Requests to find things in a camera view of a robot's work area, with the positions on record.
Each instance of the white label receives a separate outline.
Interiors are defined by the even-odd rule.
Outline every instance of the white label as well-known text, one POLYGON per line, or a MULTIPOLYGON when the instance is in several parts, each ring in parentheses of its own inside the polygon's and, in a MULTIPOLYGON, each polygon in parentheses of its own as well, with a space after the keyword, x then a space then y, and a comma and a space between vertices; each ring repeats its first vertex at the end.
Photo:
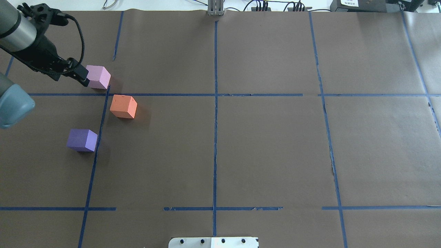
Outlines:
POLYGON ((358 0, 340 0, 341 4, 351 7, 358 7, 358 0))

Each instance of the grid line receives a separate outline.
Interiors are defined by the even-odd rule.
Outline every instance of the grid line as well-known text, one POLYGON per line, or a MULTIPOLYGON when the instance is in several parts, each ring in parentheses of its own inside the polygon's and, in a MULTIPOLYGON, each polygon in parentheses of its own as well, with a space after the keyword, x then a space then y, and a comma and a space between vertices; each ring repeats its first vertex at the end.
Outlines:
POLYGON ((213 161, 213 237, 217 235, 217 22, 214 22, 214 161, 213 161))
POLYGON ((415 65, 416 65, 419 77, 421 79, 422 86, 424 88, 424 93, 426 93, 426 97, 427 97, 427 101, 429 103, 430 111, 432 112, 432 116, 433 116, 434 121, 435 121, 435 126, 437 128, 438 135, 440 136, 440 139, 441 139, 441 129, 440 129, 440 125, 439 125, 439 122, 438 122, 438 118, 437 118, 437 115, 435 113, 434 106, 432 104, 432 100, 430 99, 429 92, 427 90, 426 81, 424 80, 424 77, 422 76, 421 68, 419 66, 418 60, 417 60, 416 55, 415 55, 415 50, 414 50, 413 44, 412 44, 411 38, 409 36, 409 30, 407 29, 406 19, 404 17, 404 13, 402 11, 401 11, 401 18, 403 19, 404 32, 406 34, 407 41, 408 41, 409 46, 411 48, 412 56, 414 58, 415 65))
POLYGON ((343 236, 343 245, 344 245, 344 248, 348 248, 348 241, 346 239, 346 229, 345 229, 345 226, 344 226, 343 209, 342 209, 342 206, 341 206, 341 199, 340 199, 340 189, 339 189, 339 186, 338 186, 337 170, 336 170, 336 167, 335 167, 334 151, 333 151, 333 147, 332 147, 331 131, 329 129, 328 114, 326 112, 326 102, 325 102, 325 97, 324 97, 324 92, 323 92, 323 83, 322 83, 322 80, 321 80, 320 69, 319 69, 319 66, 318 66, 317 45, 316 45, 316 42, 315 42, 314 25, 312 23, 311 12, 308 12, 308 15, 309 15, 309 23, 310 23, 310 26, 311 26, 311 36, 312 36, 312 43, 313 43, 313 47, 314 47, 315 63, 317 65, 317 77, 318 77, 319 86, 320 86, 321 103, 322 103, 322 106, 323 106, 323 114, 325 116, 326 134, 328 136, 329 155, 331 157, 331 163, 332 163, 333 174, 334 174, 335 192, 336 192, 336 195, 337 195, 338 212, 339 212, 339 215, 340 215, 340 225, 341 225, 341 232, 342 232, 342 236, 343 236))
POLYGON ((120 35, 121 35, 121 27, 123 25, 123 18, 124 18, 124 11, 121 11, 121 16, 120 16, 120 24, 118 25, 118 33, 116 35, 116 42, 115 42, 115 50, 113 52, 113 58, 112 61, 115 61, 116 59, 116 53, 118 52, 118 44, 120 42, 120 35))
MULTIPOLYGON (((0 211, 84 211, 84 207, 0 207, 0 211)), ((116 211, 116 207, 90 207, 88 211, 116 211)))
MULTIPOLYGON (((343 210, 394 210, 394 209, 431 209, 441 210, 441 206, 342 206, 343 210)), ((339 210, 339 207, 325 206, 322 210, 339 210)))
POLYGON ((11 69, 12 62, 14 62, 14 57, 13 57, 13 56, 11 56, 11 59, 9 60, 9 64, 7 65, 6 72, 5 72, 5 74, 4 74, 5 77, 7 77, 8 74, 9 74, 9 70, 11 69))
MULTIPOLYGON (((283 207, 216 207, 217 211, 278 211, 283 207)), ((164 211, 213 211, 213 207, 165 207, 164 211)))
POLYGON ((104 100, 103 114, 101 116, 100 131, 98 133, 97 146, 95 148, 95 157, 93 158, 92 172, 90 173, 89 190, 87 191, 86 205, 84 207, 84 215, 83 215, 83 221, 82 221, 82 225, 81 225, 80 238, 78 241, 78 248, 81 248, 81 246, 82 246, 82 240, 84 237, 84 230, 86 228, 87 213, 89 211, 90 196, 92 194, 93 179, 95 177, 95 169, 96 169, 97 160, 98 160, 98 151, 100 148, 104 120, 105 120, 105 116, 106 116, 106 112, 107 112, 107 101, 109 98, 109 91, 110 91, 110 86, 108 86, 108 88, 107 88, 106 99, 104 100))
MULTIPOLYGON (((105 93, 29 93, 30 96, 106 96, 105 93)), ((211 93, 109 93, 109 96, 143 96, 143 97, 214 97, 211 93)), ((218 93, 218 97, 303 97, 302 93, 218 93)), ((323 94, 325 97, 441 97, 441 94, 323 94)))

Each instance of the metal bracket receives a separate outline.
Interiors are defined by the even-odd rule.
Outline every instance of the metal bracket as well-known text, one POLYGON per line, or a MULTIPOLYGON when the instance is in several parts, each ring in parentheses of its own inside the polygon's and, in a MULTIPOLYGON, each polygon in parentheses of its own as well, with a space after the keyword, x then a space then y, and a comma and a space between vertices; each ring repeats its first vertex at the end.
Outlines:
POLYGON ((259 248, 257 237, 172 238, 168 248, 259 248))
POLYGON ((224 15, 224 0, 208 0, 208 15, 224 15))

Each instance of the purple cube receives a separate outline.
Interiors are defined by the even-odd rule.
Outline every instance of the purple cube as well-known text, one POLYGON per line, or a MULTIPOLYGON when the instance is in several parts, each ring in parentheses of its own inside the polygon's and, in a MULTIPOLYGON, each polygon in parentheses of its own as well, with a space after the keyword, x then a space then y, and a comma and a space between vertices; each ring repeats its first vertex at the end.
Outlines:
POLYGON ((71 129, 67 147, 75 151, 95 151, 98 135, 89 129, 71 129))
POLYGON ((86 69, 89 71, 87 78, 90 80, 90 88, 107 89, 109 86, 110 73, 104 66, 87 65, 86 69))

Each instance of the pink cube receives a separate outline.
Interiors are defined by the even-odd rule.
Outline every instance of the pink cube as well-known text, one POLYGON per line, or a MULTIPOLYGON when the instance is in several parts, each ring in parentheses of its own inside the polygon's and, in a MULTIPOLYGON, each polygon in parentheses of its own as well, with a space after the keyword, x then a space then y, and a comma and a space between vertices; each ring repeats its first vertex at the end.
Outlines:
POLYGON ((104 66, 87 65, 86 69, 89 71, 87 78, 90 80, 90 88, 107 89, 109 86, 110 73, 104 66))

